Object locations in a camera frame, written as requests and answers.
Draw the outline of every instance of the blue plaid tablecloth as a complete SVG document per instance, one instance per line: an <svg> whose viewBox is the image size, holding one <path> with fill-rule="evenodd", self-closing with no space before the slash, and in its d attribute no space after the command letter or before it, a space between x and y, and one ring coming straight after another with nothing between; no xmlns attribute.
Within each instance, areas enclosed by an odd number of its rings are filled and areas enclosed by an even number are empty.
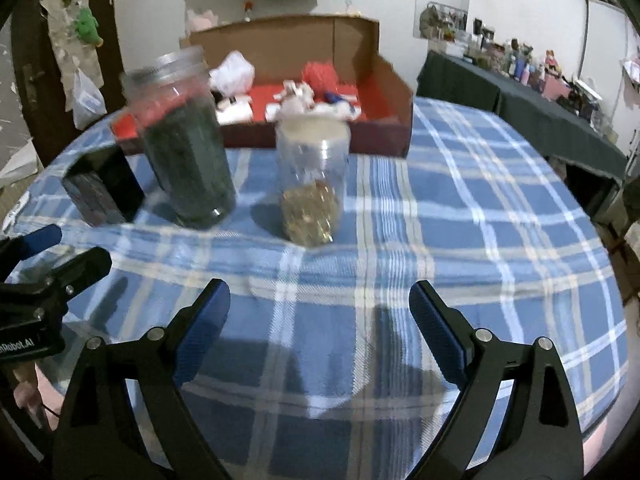
<svg viewBox="0 0 640 480"><path fill-rule="evenodd" d="M409 313L417 280L503 340L551 338L583 430L622 387L625 321L607 254L549 165L493 114L417 99L407 160L351 156L340 232L314 250L282 239L271 150L228 150L238 205L212 230L174 224L141 155L129 158L147 196L136 221L89 227L60 177L112 142L105 121L79 137L15 225L54 222L63 240L14 279L92 246L113 259L70 302L66 350L42 366L64 390L87 338L138 338L225 280L228 321L182 394L234 478L404 479L458 396ZM489 454L509 392L503 383L472 464Z"/></svg>

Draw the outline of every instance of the screw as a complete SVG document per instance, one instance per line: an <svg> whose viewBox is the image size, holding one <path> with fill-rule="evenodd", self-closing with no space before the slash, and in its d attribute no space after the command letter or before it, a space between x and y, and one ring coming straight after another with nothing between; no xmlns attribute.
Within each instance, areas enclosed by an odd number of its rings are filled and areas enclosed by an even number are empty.
<svg viewBox="0 0 640 480"><path fill-rule="evenodd" d="M478 330L476 330L476 337L479 341L486 343L488 341L491 341L493 335L487 329L479 328Z"/></svg>
<svg viewBox="0 0 640 480"><path fill-rule="evenodd" d="M95 350L101 344L102 344L102 339L100 339L99 337L92 337L91 339L89 339L89 341L86 342L86 347L89 350Z"/></svg>
<svg viewBox="0 0 640 480"><path fill-rule="evenodd" d="M160 341L164 337L164 328L160 328L159 326L153 327L146 333L146 336L151 341Z"/></svg>
<svg viewBox="0 0 640 480"><path fill-rule="evenodd" d="M538 339L538 344L540 345L540 348L543 348L545 350L551 350L554 347L554 344L548 337L541 337L540 339Z"/></svg>

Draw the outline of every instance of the black box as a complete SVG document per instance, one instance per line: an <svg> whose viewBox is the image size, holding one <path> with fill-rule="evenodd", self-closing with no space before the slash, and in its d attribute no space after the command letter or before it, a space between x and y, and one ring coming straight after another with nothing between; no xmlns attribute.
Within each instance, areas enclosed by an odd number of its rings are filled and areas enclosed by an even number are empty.
<svg viewBox="0 0 640 480"><path fill-rule="evenodd" d="M81 155L62 178L62 186L92 227L131 222L145 198L119 146Z"/></svg>

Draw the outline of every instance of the blue gripper pad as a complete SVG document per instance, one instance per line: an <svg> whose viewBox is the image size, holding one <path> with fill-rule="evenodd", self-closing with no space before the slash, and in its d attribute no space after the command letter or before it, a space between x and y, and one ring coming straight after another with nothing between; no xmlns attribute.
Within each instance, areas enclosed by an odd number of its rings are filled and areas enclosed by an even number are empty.
<svg viewBox="0 0 640 480"><path fill-rule="evenodd" d="M416 283L409 292L409 310L440 371L460 390L466 385L465 351L431 298Z"/></svg>
<svg viewBox="0 0 640 480"><path fill-rule="evenodd" d="M20 259L31 258L54 245L58 245L60 240L62 240L62 230L55 224L44 226L33 233L24 235L20 247Z"/></svg>
<svg viewBox="0 0 640 480"><path fill-rule="evenodd" d="M229 286L221 280L205 299L204 306L193 319L175 352L174 383L177 388L192 381L198 373L205 355L222 332L230 302Z"/></svg>

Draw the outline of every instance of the cable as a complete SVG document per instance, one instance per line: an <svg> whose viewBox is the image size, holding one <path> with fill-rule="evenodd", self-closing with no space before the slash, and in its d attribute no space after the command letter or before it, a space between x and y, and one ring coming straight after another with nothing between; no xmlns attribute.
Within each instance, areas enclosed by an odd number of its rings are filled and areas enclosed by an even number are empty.
<svg viewBox="0 0 640 480"><path fill-rule="evenodd" d="M45 410L47 410L51 415L54 415L54 416L56 416L57 418L60 418L60 416L59 416L56 412L54 412L54 411L53 411L49 406L47 406L46 404L44 404L44 403L43 403L43 404L42 404L42 407L43 407Z"/></svg>

